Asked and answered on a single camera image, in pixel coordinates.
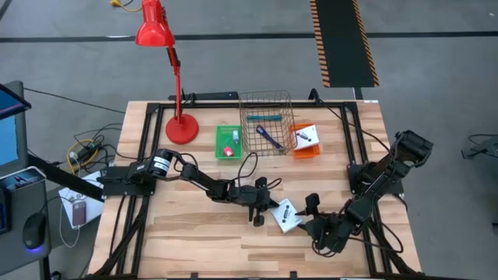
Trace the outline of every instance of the concrete floor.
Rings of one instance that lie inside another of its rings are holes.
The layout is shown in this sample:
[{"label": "concrete floor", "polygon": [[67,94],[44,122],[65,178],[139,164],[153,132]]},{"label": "concrete floor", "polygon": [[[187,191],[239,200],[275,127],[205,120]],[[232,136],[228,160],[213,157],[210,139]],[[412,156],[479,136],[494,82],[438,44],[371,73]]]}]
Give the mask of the concrete floor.
[{"label": "concrete floor", "polygon": [[[177,34],[312,31],[306,0],[163,4]],[[498,30],[498,2],[492,0],[359,0],[359,7],[367,32]],[[112,9],[107,1],[16,0],[0,22],[0,37],[133,35],[141,21],[140,13]],[[429,162],[404,179],[423,270],[495,279],[498,236],[490,223],[498,221],[497,161],[463,160],[460,149],[467,135],[497,133],[498,37],[371,39],[370,48],[381,86],[363,95],[381,102],[388,134],[412,129],[435,145]],[[314,40],[181,41],[177,51],[187,92],[287,89],[305,98],[316,87],[324,99],[352,98],[351,89],[321,85]],[[164,51],[132,42],[0,44],[0,54],[0,82],[19,79],[26,87],[118,110],[129,100],[164,100],[174,87]],[[26,114],[29,147],[48,160],[64,158],[73,134],[123,118],[25,94],[33,104]],[[117,138],[110,131],[106,142]],[[77,277],[97,227],[98,221],[84,227],[76,248],[54,249],[52,268]],[[37,279],[37,264],[0,277],[18,278]]]}]

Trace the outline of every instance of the yellow cable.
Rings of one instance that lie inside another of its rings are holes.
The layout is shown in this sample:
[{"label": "yellow cable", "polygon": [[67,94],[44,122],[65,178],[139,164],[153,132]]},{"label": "yellow cable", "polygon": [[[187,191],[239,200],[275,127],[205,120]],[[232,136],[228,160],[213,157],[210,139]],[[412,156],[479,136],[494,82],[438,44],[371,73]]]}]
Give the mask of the yellow cable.
[{"label": "yellow cable", "polygon": [[128,12],[140,12],[140,11],[142,11],[142,7],[141,6],[138,9],[130,9],[130,8],[124,6],[123,4],[121,4],[121,0],[110,0],[109,4],[111,6],[113,6],[113,7],[121,7],[121,8],[125,9]]},{"label": "yellow cable", "polygon": [[[94,140],[93,139],[79,140],[79,142],[76,142],[74,145],[71,146],[71,148],[69,148],[68,153],[65,155],[66,159],[68,160],[69,169],[71,170],[71,173],[73,175],[75,175],[75,167],[71,164],[71,160],[69,160],[69,153],[71,153],[71,151],[76,147],[76,145],[78,145],[79,143],[83,143],[83,142],[93,143]],[[81,163],[79,165],[79,167],[83,168],[85,165],[87,165],[89,162],[91,162],[96,157],[96,155],[98,153],[99,153],[99,149],[95,150],[95,152],[93,153],[93,155],[87,161],[85,161],[84,163]]]}]

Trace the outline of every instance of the computer mouse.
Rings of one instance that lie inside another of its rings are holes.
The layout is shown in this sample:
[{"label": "computer mouse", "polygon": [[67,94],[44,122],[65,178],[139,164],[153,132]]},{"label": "computer mouse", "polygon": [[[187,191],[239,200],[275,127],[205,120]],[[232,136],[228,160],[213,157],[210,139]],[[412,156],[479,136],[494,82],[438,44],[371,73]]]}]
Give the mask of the computer mouse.
[{"label": "computer mouse", "polygon": [[44,213],[32,214],[24,223],[23,243],[28,249],[38,248],[45,240],[47,218]]}]

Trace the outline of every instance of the lamp shade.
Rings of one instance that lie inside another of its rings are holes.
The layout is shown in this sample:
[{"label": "lamp shade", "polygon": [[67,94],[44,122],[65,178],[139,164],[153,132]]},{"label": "lamp shade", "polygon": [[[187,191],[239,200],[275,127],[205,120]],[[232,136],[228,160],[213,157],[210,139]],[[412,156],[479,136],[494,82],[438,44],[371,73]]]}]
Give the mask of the lamp shade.
[{"label": "lamp shade", "polygon": [[172,47],[174,37],[170,31],[160,0],[142,1],[143,24],[135,42],[146,47]]}]

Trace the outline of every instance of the red desk lamp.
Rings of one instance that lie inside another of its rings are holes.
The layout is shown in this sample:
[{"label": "red desk lamp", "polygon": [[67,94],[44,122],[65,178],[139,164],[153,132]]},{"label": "red desk lamp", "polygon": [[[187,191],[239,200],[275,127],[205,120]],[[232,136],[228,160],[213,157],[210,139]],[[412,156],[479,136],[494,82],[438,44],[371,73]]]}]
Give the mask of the red desk lamp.
[{"label": "red desk lamp", "polygon": [[168,57],[177,81],[176,114],[166,124],[166,135],[176,144],[187,144],[195,139],[199,125],[194,117],[181,113],[180,61],[174,49],[174,37],[168,26],[166,10],[160,0],[143,0],[143,24],[137,32],[135,42],[139,46],[167,47]]}]

